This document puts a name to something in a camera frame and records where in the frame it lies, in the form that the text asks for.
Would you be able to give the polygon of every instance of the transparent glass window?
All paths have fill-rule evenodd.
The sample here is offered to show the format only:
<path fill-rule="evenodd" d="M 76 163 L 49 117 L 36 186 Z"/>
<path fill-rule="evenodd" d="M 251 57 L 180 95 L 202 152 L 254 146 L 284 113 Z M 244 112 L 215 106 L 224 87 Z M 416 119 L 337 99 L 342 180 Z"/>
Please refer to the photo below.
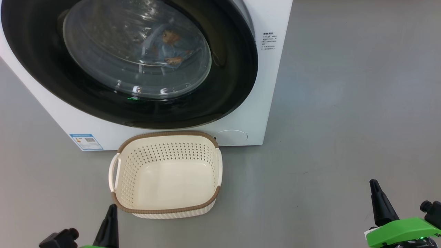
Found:
<path fill-rule="evenodd" d="M 76 63 L 134 98 L 174 98 L 198 87 L 211 67 L 196 25 L 159 0 L 82 0 L 63 36 Z"/>

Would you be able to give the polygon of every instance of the white washing machine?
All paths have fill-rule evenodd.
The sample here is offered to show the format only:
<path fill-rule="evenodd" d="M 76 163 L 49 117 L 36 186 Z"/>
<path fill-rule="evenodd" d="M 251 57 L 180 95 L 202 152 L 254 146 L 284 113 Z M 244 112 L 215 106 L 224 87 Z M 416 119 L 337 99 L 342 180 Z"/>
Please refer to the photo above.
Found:
<path fill-rule="evenodd" d="M 82 150 L 263 143 L 292 0 L 0 0 L 0 55 Z"/>

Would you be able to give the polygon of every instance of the laundry basket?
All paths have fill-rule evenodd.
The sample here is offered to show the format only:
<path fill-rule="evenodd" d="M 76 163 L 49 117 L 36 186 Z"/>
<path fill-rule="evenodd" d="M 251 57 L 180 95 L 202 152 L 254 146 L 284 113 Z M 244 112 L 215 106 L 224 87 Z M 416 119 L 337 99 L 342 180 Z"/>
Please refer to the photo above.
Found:
<path fill-rule="evenodd" d="M 221 182 L 221 151 L 203 132 L 135 136 L 122 144 L 109 168 L 113 201 L 141 218 L 205 214 L 213 207 Z"/>

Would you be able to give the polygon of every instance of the brown basket rim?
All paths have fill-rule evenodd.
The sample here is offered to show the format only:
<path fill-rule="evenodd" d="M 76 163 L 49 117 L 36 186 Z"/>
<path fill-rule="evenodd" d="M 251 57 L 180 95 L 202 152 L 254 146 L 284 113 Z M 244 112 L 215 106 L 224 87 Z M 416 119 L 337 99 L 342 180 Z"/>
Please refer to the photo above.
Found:
<path fill-rule="evenodd" d="M 138 139 L 144 139 L 144 138 L 151 138 L 151 137 L 159 137 L 159 136 L 175 136 L 175 135 L 194 135 L 194 136 L 202 136 L 210 140 L 215 148 L 219 148 L 219 145 L 217 144 L 216 140 L 210 136 L 209 134 L 206 134 L 204 132 L 199 131 L 170 131 L 170 132 L 155 132 L 155 133 L 148 133 L 148 134 L 141 134 L 134 136 L 128 140 L 126 140 L 118 149 L 117 153 L 121 153 L 124 148 L 130 144 L 131 142 L 138 140 Z M 178 212 L 186 212 L 186 211 L 192 211 L 197 209 L 202 209 L 208 205 L 210 205 L 219 194 L 219 191 L 221 190 L 221 187 L 218 185 L 216 187 L 216 191 L 214 192 L 213 196 L 206 201 L 203 204 L 199 204 L 196 206 L 191 207 L 182 207 L 182 208 L 175 208 L 175 209 L 164 209 L 164 210 L 140 210 L 140 209 L 131 209 L 124 207 L 116 197 L 116 193 L 112 192 L 112 199 L 113 202 L 116 204 L 116 206 L 121 209 L 124 212 L 131 213 L 131 214 L 172 214 L 172 213 L 178 213 Z"/>

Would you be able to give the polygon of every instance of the washing machine door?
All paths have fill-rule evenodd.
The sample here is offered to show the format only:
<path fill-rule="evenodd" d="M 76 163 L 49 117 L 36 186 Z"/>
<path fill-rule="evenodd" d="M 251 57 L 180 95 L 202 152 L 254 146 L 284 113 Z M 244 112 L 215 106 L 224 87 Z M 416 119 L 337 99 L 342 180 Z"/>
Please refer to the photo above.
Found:
<path fill-rule="evenodd" d="M 21 64 L 60 99 L 172 129 L 218 120 L 250 93 L 258 58 L 245 12 L 238 0 L 2 0 L 1 21 Z"/>

